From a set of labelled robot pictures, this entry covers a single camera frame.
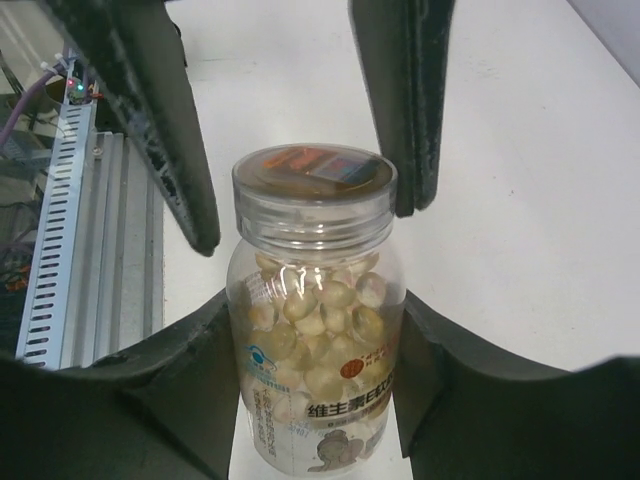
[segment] cable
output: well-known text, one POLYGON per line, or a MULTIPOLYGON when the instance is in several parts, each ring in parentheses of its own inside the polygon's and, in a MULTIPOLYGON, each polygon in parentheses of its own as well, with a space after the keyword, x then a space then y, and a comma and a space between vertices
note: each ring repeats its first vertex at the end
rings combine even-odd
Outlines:
MULTIPOLYGON (((68 62, 71 62, 71 61, 72 59, 66 59, 65 63, 68 64, 68 62)), ((24 95, 20 97, 20 100, 18 100, 18 103, 14 107, 13 111, 11 112, 11 115, 9 116, 9 119, 7 120, 7 123, 2 129, 2 132, 0 133, 0 148, 2 148, 4 144, 7 142, 7 140, 9 139, 9 135, 11 135, 13 128, 16 126, 16 123, 18 123, 18 119, 20 118, 22 111, 27 106, 29 99, 31 99, 31 97, 33 97, 38 90, 40 90, 41 88, 44 88, 44 86, 47 84, 49 80, 51 80, 53 77, 57 75, 62 75, 64 72, 65 72, 65 68, 62 63, 57 63, 53 67, 48 67, 47 71, 42 76, 42 78, 40 78, 36 83, 31 85, 31 87, 29 87, 29 89, 24 93, 24 95)))
POLYGON ((36 122, 40 125, 49 125, 50 127, 55 127, 55 129, 58 130, 63 136, 65 134, 65 131, 60 127, 60 125, 52 122, 51 120, 36 120, 36 122))

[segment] clear plastic lid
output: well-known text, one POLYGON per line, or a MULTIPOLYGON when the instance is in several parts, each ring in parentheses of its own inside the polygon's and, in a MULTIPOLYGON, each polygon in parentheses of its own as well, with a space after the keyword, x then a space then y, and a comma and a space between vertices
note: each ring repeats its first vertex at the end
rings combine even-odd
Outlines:
POLYGON ((233 169, 238 231, 274 253, 323 251, 324 257, 330 251, 368 250, 391 231, 396 181, 389 161, 364 150, 334 145, 260 150, 233 169))

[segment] white background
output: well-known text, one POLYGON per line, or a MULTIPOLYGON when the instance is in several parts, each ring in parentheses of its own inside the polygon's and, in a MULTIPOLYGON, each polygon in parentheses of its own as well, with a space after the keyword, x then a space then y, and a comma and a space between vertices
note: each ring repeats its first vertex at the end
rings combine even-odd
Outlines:
MULTIPOLYGON (((239 237, 230 172, 289 142, 377 150, 345 0, 183 0, 179 24, 222 243, 189 251, 167 216, 165 315, 224 288, 239 237)), ((640 354, 640 90, 569 4, 459 0, 440 188, 396 222, 408 287, 525 357, 579 369, 640 354)), ((239 413, 231 478, 280 478, 239 413)), ((349 478, 410 478, 391 421, 349 478)))

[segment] lid label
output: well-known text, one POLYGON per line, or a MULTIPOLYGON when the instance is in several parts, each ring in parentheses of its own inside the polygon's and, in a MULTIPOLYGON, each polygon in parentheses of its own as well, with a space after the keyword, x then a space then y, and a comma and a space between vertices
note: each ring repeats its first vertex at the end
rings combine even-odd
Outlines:
POLYGON ((359 186, 371 181, 379 167, 373 157, 349 158, 314 147, 292 147, 264 161, 267 169, 283 174, 359 186))

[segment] metal frame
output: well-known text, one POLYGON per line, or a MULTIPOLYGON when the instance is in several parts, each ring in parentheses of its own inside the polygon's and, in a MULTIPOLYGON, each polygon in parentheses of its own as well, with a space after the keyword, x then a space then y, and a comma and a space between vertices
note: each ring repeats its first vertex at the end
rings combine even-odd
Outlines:
MULTIPOLYGON (((67 78, 73 74, 69 69, 67 78)), ((80 185, 93 104, 60 109, 16 357, 47 369, 60 368, 76 237, 80 185)))
POLYGON ((162 196, 122 134, 93 133, 88 145, 60 368, 163 326, 162 196))

